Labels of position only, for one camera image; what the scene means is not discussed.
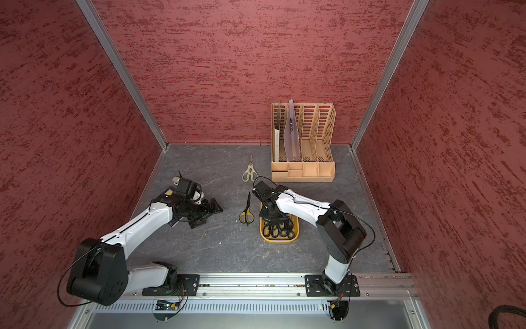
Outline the yellow black handled scissors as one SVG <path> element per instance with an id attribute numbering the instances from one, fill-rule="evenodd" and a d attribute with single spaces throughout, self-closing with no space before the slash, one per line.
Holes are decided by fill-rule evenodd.
<path id="1" fill-rule="evenodd" d="M 250 207 L 251 207 L 251 193 L 249 192 L 247 196 L 246 207 L 241 212 L 238 218 L 239 222 L 241 222 L 242 224 L 245 224 L 246 226 L 249 226 L 251 223 L 253 223 L 255 219 L 254 215 L 250 211 Z"/>

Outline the yellow plastic storage tray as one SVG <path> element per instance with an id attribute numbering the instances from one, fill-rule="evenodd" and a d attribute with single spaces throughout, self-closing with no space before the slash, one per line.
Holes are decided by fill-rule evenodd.
<path id="1" fill-rule="evenodd" d="M 260 235 L 267 243 L 292 243 L 299 237 L 299 218 L 278 211 L 278 208 L 268 211 L 260 204 Z"/>

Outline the cream handled kitchen scissors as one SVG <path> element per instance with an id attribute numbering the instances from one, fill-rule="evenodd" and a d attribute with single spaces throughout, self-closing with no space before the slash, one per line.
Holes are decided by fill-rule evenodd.
<path id="1" fill-rule="evenodd" d="M 253 156 L 251 155 L 249 158 L 247 169 L 242 175 L 242 181 L 243 182 L 254 182 L 257 177 L 258 177 L 258 173 L 254 168 Z"/>

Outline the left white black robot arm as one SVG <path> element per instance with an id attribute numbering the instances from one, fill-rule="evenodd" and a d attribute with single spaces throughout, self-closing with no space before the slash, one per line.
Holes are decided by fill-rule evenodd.
<path id="1" fill-rule="evenodd" d="M 168 296 L 186 295 L 174 265 L 158 261 L 144 267 L 129 268 L 127 259 L 153 233 L 165 225 L 175 226 L 185 219 L 200 226 L 222 207 L 215 199 L 192 202 L 182 197 L 160 196 L 137 217 L 98 239 L 87 238 L 79 245 L 75 261 L 64 274 L 66 290 L 72 296 L 104 306 L 122 295 L 153 289 Z"/>

